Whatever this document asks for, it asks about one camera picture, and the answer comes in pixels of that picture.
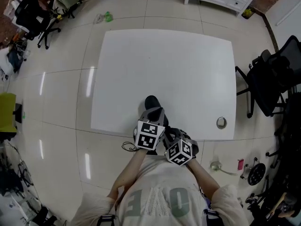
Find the black mesh office chair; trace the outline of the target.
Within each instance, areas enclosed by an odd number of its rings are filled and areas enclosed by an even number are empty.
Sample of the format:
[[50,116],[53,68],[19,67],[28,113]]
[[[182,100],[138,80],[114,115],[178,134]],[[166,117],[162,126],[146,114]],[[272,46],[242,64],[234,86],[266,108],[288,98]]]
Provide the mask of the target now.
[[239,72],[247,84],[247,88],[237,95],[250,93],[250,112],[247,117],[253,116],[255,103],[265,116],[273,116],[276,107],[285,107],[282,94],[301,84],[301,41],[292,35],[275,54],[264,50],[249,65],[247,74],[238,66],[235,71]]

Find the metal long-handled scoop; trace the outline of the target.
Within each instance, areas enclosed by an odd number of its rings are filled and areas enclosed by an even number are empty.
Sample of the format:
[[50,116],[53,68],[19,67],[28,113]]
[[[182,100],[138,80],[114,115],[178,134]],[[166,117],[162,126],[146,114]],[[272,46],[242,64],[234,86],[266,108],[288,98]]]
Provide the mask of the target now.
[[211,170],[213,171],[221,171],[227,175],[230,175],[230,176],[236,176],[237,173],[231,173],[231,172],[227,172],[225,170],[222,169],[222,164],[219,162],[219,161],[213,161],[211,164],[210,164],[210,168]]

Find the black round wheeled device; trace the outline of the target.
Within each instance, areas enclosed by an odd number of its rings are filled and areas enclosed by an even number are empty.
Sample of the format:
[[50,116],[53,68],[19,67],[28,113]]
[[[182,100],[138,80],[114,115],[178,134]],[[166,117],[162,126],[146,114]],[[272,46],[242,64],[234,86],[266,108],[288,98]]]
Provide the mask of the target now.
[[243,173],[240,178],[246,180],[250,186],[257,185],[266,173],[266,166],[261,163],[257,157],[254,157],[253,164],[245,164],[243,167]]

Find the person's right forearm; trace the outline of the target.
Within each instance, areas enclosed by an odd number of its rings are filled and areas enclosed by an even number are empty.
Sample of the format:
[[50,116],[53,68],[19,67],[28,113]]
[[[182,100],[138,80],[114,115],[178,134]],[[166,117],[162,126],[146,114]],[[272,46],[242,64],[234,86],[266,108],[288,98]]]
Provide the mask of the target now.
[[199,187],[203,190],[205,196],[212,200],[214,193],[220,188],[219,184],[211,175],[198,163],[196,159],[191,159],[187,163],[195,176]]

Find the green bottle on floor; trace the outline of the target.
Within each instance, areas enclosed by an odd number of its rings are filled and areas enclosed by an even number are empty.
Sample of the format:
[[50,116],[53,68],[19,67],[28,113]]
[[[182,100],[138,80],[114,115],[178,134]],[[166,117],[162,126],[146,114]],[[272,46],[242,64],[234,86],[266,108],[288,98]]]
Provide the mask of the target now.
[[97,14],[94,21],[93,21],[93,24],[99,24],[101,22],[111,22],[113,20],[113,16],[112,14],[107,11],[106,13],[104,14]]

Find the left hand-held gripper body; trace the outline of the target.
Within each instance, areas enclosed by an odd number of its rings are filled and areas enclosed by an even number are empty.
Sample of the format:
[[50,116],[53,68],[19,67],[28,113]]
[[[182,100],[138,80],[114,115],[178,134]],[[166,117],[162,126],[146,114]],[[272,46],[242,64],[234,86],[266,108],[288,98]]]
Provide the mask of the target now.
[[149,122],[138,121],[134,129],[135,147],[142,149],[156,149],[163,138],[164,126]]

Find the person's cream printed shirt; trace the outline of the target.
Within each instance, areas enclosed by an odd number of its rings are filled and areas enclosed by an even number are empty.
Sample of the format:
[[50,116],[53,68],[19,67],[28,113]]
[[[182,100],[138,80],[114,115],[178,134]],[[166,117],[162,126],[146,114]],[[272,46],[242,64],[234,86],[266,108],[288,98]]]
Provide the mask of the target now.
[[232,185],[209,200],[191,169],[146,155],[134,184],[117,200],[85,193],[71,226],[248,226]]

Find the white chair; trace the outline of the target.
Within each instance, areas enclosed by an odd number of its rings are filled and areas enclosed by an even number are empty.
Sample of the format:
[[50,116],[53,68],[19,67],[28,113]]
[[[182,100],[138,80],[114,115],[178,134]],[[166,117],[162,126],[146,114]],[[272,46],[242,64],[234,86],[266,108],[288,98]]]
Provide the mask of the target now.
[[60,0],[54,0],[52,9],[58,15],[75,18],[72,10],[68,9]]

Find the black flat box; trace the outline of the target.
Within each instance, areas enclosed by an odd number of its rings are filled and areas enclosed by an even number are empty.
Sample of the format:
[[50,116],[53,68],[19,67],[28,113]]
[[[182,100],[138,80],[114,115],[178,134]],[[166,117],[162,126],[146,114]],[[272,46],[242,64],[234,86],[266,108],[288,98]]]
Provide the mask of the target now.
[[23,106],[19,103],[16,103],[13,114],[15,115],[15,121],[18,123],[22,123],[22,117],[23,117],[22,110],[23,110]]

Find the person's left forearm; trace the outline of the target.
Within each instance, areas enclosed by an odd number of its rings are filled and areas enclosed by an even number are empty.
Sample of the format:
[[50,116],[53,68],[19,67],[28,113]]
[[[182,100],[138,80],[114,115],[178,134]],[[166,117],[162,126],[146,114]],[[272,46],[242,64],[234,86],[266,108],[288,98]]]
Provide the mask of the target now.
[[134,184],[147,152],[146,149],[139,149],[135,152],[129,163],[115,180],[110,193],[108,194],[109,198],[116,201],[120,188],[124,189],[124,192],[126,192]]

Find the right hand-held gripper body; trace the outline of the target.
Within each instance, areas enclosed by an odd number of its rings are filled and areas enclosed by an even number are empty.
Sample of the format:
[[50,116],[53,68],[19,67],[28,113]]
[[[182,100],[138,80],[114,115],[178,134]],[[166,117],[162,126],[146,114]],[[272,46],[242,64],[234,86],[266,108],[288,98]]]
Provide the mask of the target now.
[[195,159],[199,153],[198,143],[190,138],[176,138],[174,144],[166,150],[165,157],[170,163],[178,166]]

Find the black glasses case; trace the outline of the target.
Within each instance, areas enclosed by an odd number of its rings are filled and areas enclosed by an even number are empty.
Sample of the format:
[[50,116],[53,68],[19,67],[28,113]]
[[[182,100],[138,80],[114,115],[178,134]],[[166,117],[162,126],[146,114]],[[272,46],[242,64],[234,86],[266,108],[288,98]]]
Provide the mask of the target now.
[[[146,110],[154,108],[154,107],[161,107],[158,99],[154,95],[150,95],[150,96],[146,97],[146,99],[144,101],[144,106],[145,106]],[[163,126],[165,126],[165,127],[169,126],[169,121],[168,121],[168,118],[166,115],[164,115]]]

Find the black padded office chair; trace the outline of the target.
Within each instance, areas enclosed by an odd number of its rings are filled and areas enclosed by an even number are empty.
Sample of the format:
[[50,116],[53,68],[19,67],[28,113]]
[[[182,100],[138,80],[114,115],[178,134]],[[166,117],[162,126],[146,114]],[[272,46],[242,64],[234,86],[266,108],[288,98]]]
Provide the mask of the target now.
[[44,10],[39,0],[22,0],[15,11],[16,24],[26,28],[25,38],[34,40],[39,37],[37,44],[41,47],[41,42],[45,42],[45,49],[49,49],[48,35],[54,31],[60,32],[59,27],[53,26],[59,22],[57,16],[48,10]]

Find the dark office chairs group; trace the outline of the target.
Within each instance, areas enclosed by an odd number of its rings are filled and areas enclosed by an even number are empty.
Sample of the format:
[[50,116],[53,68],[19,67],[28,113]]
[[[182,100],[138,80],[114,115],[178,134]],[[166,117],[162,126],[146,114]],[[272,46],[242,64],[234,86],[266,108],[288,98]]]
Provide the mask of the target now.
[[248,204],[250,226],[293,226],[288,219],[301,213],[301,92],[287,101],[280,128],[275,132],[279,148],[271,165],[277,168],[273,181],[265,177],[265,189],[257,204]]

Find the dark sneaker pair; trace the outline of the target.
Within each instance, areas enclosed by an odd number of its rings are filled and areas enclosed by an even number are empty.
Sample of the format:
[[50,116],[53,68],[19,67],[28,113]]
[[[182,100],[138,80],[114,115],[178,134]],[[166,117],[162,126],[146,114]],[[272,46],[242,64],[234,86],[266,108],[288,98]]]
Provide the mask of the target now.
[[257,204],[258,202],[258,196],[255,195],[254,193],[250,194],[249,197],[246,198],[245,203],[247,204]]

